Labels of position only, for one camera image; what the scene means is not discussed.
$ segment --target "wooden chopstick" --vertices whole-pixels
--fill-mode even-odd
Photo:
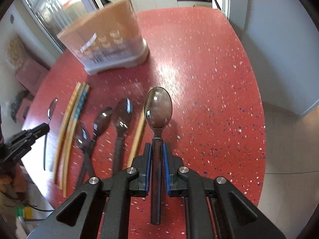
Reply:
[[[75,115],[75,112],[76,112],[76,109],[78,107],[78,104],[80,102],[80,98],[82,96],[82,93],[84,91],[84,87],[85,87],[85,84],[80,84],[80,89],[79,89],[79,93],[77,95],[77,98],[75,100],[75,103],[74,103],[74,107],[72,109],[72,113],[71,113],[71,116],[70,116],[70,119],[69,119],[69,122],[68,122],[68,128],[66,130],[66,134],[65,134],[65,139],[64,139],[64,145],[63,145],[63,150],[62,150],[62,157],[61,157],[61,168],[60,168],[60,174],[59,174],[59,181],[58,181],[58,185],[59,185],[59,189],[62,190],[63,188],[63,172],[64,172],[64,162],[65,162],[65,154],[66,154],[66,144],[68,143],[69,141],[69,137],[70,137],[70,132],[71,132],[71,126],[72,126],[72,122],[73,122],[73,119],[74,119],[74,115]]]
[[[90,89],[90,86],[87,84],[84,88],[84,91],[82,93],[82,96],[80,98],[79,104],[77,106],[74,119],[72,122],[71,126],[71,132],[69,136],[69,140],[67,143],[67,148],[66,148],[66,154],[65,154],[65,159],[64,159],[64,166],[63,166],[63,197],[66,198],[67,195],[67,183],[68,183],[68,174],[69,174],[69,162],[70,162],[70,154],[71,154],[71,148],[72,148],[72,142],[73,142],[73,136],[75,132],[76,125],[78,123],[78,119],[81,113],[81,110],[83,108],[83,104],[85,102],[85,99],[87,97],[87,93]]]
[[[133,159],[134,159],[134,157],[136,156],[136,154],[138,152],[138,149],[139,149],[139,146],[140,146],[140,143],[141,143],[141,138],[143,136],[143,131],[144,131],[144,127],[145,127],[144,106],[145,106],[145,103],[143,105],[142,113],[141,113],[140,119],[138,121],[138,127],[137,127],[136,132],[135,132],[135,137],[134,137],[134,140],[133,140],[131,152],[130,152],[130,155],[129,155],[129,159],[127,161],[127,168],[131,167]]]
[[[60,158],[60,152],[61,152],[61,146],[62,146],[62,142],[63,142],[64,133],[65,133],[67,124],[69,122],[75,100],[80,92],[80,87],[81,87],[81,83],[78,82],[72,95],[71,95],[68,106],[66,107],[66,111],[64,113],[63,120],[61,123],[59,137],[58,137],[58,145],[57,145],[57,148],[55,151],[54,162],[53,162],[53,182],[54,183],[56,181],[57,167],[58,167],[58,162],[59,162],[59,158]]]

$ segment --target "glass door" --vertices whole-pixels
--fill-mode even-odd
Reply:
[[[97,8],[93,0],[25,0],[25,2],[62,51],[65,50],[65,46],[57,38],[57,34],[79,17]]]

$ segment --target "spoon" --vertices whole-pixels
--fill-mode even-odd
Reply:
[[[116,175],[122,170],[123,158],[123,136],[129,128],[133,115],[133,105],[129,98],[120,100],[114,110],[113,123],[117,132],[113,157],[113,174]]]
[[[89,147],[89,135],[87,132],[87,128],[82,121],[78,121],[76,134],[74,137],[76,146],[82,151],[83,154],[83,165],[81,169],[76,188],[82,184],[85,172],[88,171],[89,177],[95,176],[93,165],[90,159],[89,154],[87,153],[87,149]]]
[[[162,132],[171,120],[172,114],[173,104],[168,92],[162,87],[154,87],[150,90],[145,100],[144,116],[154,131],[151,182],[151,224],[153,225],[160,223],[162,203]]]
[[[96,143],[97,139],[106,131],[106,129],[110,123],[110,120],[111,120],[111,115],[112,115],[112,108],[106,107],[97,115],[97,117],[94,121],[93,137],[92,137],[92,140],[90,141],[90,144],[87,146],[85,153],[83,154],[84,160],[82,163],[81,172],[79,174],[77,187],[79,185],[81,185],[83,182],[83,178],[84,178],[84,175],[86,173],[86,167],[90,168],[90,166],[88,166],[89,165],[88,159],[91,163],[90,158],[92,156],[92,152],[93,152],[95,143]]]
[[[53,101],[51,101],[49,109],[47,110],[47,124],[48,125],[50,124],[50,121],[52,119],[53,112],[55,110],[55,106],[56,106],[57,102],[58,102],[58,98],[53,99]],[[46,152],[47,152],[47,133],[45,134],[45,138],[44,138],[43,170],[45,170]]]

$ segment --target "red table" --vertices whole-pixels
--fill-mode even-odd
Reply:
[[[127,162],[143,102],[150,86],[162,86],[171,95],[173,116],[163,132],[173,154],[200,175],[229,179],[258,204],[265,171],[265,126],[262,102],[247,55],[231,25],[219,10],[171,8],[138,14],[142,36],[150,48],[148,61],[138,67],[105,71],[88,76],[77,59],[66,51],[42,83],[28,113],[24,128],[47,121],[50,102],[58,97],[48,135],[47,166],[53,162],[56,140],[76,82],[87,82],[91,91],[80,120],[93,132],[92,123],[104,107],[114,108],[127,96],[135,111],[125,139]],[[147,126],[144,143],[153,134]],[[112,125],[97,141],[92,161],[96,175],[111,176],[116,132]],[[44,138],[38,139],[23,163],[34,183],[53,207],[65,199],[52,183],[52,173],[43,171]],[[82,154],[72,149],[68,195],[74,191]],[[130,238],[184,238],[183,200],[163,196],[162,222],[150,221],[150,198],[132,198]]]

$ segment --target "blue gripper pad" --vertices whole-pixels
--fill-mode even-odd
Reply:
[[[149,150],[148,150],[147,168],[146,168],[146,184],[145,184],[145,192],[146,192],[146,194],[148,194],[148,191],[150,189],[152,156],[153,156],[153,150],[152,150],[152,144],[150,144],[150,147],[149,147]]]
[[[163,144],[163,164],[164,164],[164,177],[165,177],[165,185],[166,185],[166,193],[169,196],[171,193],[170,181],[169,181],[169,167],[168,167],[168,157],[167,157],[167,148],[166,145]]]

